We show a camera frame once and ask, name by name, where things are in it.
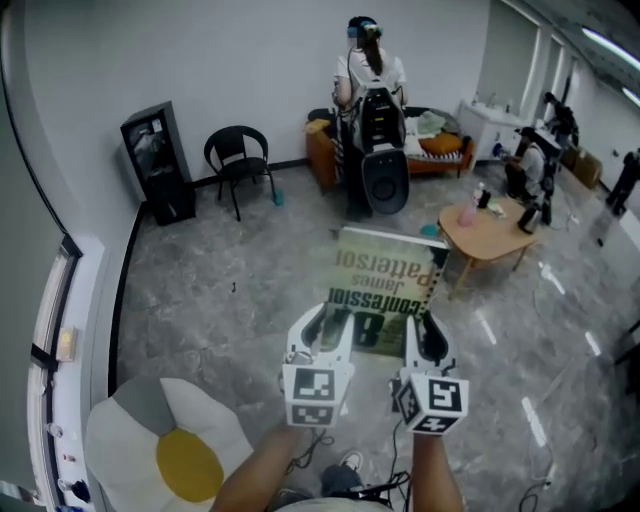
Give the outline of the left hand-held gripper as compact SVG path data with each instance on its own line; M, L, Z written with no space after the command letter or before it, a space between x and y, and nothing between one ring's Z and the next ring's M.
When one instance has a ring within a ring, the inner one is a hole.
M282 364L282 392L290 426L333 428L348 414L346 397L354 375L351 363L353 314L348 313L339 350L313 355L325 319L325 305L307 310L289 329Z

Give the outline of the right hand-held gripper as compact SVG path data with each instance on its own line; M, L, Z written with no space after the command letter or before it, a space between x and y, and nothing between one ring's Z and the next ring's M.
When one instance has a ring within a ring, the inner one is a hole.
M455 350L446 326L431 312L423 318L423 355L433 364L418 365L418 330L408 316L404 335L404 365L392 380L392 412L408 432L446 435L469 410L469 381L459 378Z

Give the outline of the green paperback book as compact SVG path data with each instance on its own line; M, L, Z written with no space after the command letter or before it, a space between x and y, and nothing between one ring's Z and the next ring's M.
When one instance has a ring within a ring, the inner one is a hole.
M322 348L337 347L341 324L352 314L355 350L402 356L406 318L420 321L429 311L449 253L439 238L343 227L329 275Z

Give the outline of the person's left forearm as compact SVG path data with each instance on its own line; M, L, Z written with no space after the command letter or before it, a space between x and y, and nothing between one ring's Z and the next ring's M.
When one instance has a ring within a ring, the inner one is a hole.
M220 488L210 512L264 512L306 430L279 423Z

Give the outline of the pink spray bottle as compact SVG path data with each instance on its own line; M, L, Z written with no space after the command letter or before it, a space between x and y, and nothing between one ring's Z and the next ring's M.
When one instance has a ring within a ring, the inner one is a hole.
M461 227L469 227L473 224L478 207L478 197L473 193L469 203L465 206L458 217L458 224Z

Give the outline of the person's jeans leg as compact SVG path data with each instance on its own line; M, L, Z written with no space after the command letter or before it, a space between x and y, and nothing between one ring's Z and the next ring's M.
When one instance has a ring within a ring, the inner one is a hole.
M320 482L323 497L348 492L362 486L359 472L346 464L334 464L327 467L321 474Z

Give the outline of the orange couch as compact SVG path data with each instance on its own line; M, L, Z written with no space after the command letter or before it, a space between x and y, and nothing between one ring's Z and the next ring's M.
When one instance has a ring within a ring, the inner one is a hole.
M474 142L466 135L457 124L457 121L448 113L438 109L426 107L408 107L405 109L408 134L414 135L419 140L414 130L417 118L425 111L430 110L442 117L447 122L442 132L458 136L463 147L460 150L464 156L458 165L447 163L431 163L408 159L409 172L412 176L454 172L461 174L469 170L469 164L473 156ZM339 116L337 110L332 108L315 109L308 114L305 125L306 153L309 166L323 192L329 191L342 181L342 143L339 141L338 127Z

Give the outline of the striped blanket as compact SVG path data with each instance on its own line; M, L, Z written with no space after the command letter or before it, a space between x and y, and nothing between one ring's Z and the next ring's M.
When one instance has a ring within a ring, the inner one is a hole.
M464 154L460 150L449 152L449 153L443 153L443 154L433 154L424 150L424 153L425 153L425 159L417 160L417 161L458 165L463 160L463 156L464 156Z

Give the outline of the black chair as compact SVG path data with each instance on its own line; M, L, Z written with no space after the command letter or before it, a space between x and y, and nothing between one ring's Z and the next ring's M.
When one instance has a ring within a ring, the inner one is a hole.
M245 139L256 142L262 152L260 157L250 156ZM229 184L236 220L241 221L235 196L235 187L243 180L256 182L259 176L269 179L272 199L277 202L274 179L268 164L269 146L266 137L257 129L245 125L228 126L214 132L205 142L204 158L219 180L218 199L222 198L225 183Z

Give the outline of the orange cushion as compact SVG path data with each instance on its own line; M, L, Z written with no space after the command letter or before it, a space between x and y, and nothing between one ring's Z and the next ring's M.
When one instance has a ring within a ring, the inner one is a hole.
M422 138L419 140L419 144L426 153L432 155L458 152L463 147L463 142L458 136L446 132L432 138Z

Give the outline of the pale green clothes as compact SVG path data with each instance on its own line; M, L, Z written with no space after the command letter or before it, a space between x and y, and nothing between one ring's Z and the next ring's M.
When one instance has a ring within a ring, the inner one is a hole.
M416 134L419 138L434 138L446 125L446 118L430 110L423 112L416 120Z

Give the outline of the white sink cabinet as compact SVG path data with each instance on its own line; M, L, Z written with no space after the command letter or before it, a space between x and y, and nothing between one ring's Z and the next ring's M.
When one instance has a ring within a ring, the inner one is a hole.
M462 131L474 142L469 169L477 164L496 162L502 153L515 154L521 142L521 131L528 128L523 119L482 103L462 101L458 122Z

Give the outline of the black display cabinet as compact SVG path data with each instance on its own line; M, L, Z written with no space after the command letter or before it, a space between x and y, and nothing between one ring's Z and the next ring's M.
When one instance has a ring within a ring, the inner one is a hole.
M195 193L170 101L130 116L120 131L156 222L165 226L195 216Z

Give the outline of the cardboard box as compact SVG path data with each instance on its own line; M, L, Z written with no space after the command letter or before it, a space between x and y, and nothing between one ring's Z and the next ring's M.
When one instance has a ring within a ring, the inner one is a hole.
M585 149L580 149L576 154L572 172L585 187L593 190L600 181L602 164L594 155Z

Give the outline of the grey roller blind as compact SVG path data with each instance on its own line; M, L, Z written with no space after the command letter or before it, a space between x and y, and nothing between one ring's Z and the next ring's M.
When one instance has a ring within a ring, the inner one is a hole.
M0 480L25 488L35 486L27 423L31 347L62 240L20 152L0 75Z

